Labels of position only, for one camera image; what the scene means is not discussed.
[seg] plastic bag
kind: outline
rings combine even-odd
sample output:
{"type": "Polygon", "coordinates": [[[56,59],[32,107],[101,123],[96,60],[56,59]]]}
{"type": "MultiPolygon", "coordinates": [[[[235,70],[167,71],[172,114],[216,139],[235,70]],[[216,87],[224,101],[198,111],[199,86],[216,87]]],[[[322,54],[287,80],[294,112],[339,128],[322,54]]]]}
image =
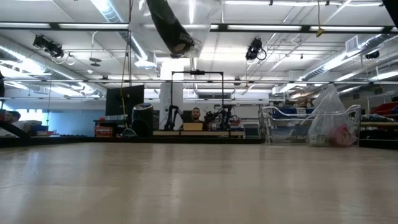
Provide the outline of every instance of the plastic bag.
{"type": "Polygon", "coordinates": [[[134,1],[129,28],[146,50],[199,57],[220,9],[221,0],[134,1]]]}
{"type": "Polygon", "coordinates": [[[313,101],[315,118],[308,130],[307,142],[315,145],[349,146],[357,141],[355,123],[341,102],[334,85],[313,101]]]}

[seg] platform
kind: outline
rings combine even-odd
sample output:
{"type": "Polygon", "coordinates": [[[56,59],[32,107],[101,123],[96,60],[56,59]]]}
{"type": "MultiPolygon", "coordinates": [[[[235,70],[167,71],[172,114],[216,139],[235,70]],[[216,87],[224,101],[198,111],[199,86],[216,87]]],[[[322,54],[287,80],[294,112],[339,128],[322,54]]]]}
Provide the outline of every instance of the platform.
{"type": "Polygon", "coordinates": [[[260,144],[81,143],[0,151],[12,223],[398,223],[398,154],[260,144]]]}

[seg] screen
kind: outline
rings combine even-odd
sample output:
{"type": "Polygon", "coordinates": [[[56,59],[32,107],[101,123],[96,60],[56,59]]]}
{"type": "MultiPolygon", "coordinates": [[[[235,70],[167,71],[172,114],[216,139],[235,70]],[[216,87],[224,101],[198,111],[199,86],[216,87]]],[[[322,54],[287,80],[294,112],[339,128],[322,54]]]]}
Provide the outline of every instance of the screen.
{"type": "MultiPolygon", "coordinates": [[[[131,115],[134,106],[144,102],[144,86],[132,86],[122,88],[124,107],[126,114],[131,115]]],[[[106,116],[123,115],[122,97],[120,88],[106,91],[106,116]]]]}

